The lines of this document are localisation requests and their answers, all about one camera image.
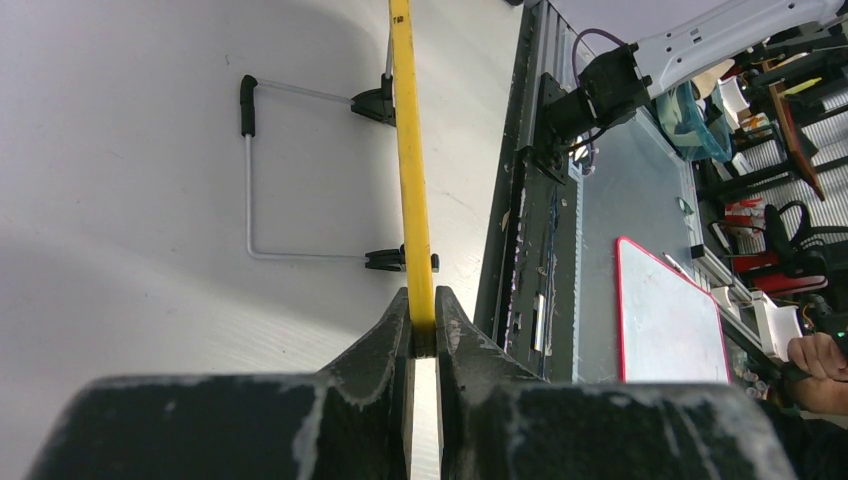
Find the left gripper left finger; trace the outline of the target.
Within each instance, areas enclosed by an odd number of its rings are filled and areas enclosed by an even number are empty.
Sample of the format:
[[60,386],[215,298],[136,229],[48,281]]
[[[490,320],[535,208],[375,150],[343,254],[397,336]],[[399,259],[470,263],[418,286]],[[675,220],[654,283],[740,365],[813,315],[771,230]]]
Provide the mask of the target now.
[[313,373],[115,376],[68,403],[32,479],[405,479],[408,295]]

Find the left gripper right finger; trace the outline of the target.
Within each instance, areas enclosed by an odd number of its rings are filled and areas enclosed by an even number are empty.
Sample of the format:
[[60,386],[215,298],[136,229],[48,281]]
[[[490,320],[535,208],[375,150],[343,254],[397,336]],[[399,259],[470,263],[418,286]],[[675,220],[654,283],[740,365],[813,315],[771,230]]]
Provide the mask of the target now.
[[791,479],[769,419],[719,384],[549,383],[435,293],[446,479]]

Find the yellow framed whiteboard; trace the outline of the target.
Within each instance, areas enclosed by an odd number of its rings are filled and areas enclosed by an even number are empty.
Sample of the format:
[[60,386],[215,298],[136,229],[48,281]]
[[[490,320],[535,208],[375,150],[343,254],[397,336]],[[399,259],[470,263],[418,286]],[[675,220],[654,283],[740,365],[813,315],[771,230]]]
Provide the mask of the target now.
[[410,1],[388,3],[392,40],[397,152],[403,240],[407,261],[408,313],[419,384],[414,387],[414,479],[440,477],[440,441],[436,421],[435,297],[431,266],[427,185],[420,119],[415,39]]

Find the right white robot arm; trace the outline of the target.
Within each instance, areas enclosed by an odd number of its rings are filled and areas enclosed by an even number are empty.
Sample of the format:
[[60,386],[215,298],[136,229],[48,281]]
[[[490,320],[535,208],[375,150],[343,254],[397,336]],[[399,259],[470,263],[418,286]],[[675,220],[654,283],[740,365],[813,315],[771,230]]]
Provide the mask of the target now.
[[554,180],[568,170],[577,137],[592,143],[672,88],[773,33],[823,23],[847,10],[843,1],[726,1],[654,36],[593,59],[565,91],[542,72],[534,108],[533,161]]

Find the person hand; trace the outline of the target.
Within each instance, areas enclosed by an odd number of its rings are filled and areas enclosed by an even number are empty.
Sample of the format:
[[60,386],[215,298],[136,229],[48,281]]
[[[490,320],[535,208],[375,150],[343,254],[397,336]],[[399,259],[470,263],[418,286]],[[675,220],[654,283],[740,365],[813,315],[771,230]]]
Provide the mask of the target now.
[[791,382],[794,400],[805,410],[822,415],[847,415],[847,357],[826,333],[792,339],[788,358],[808,378]]

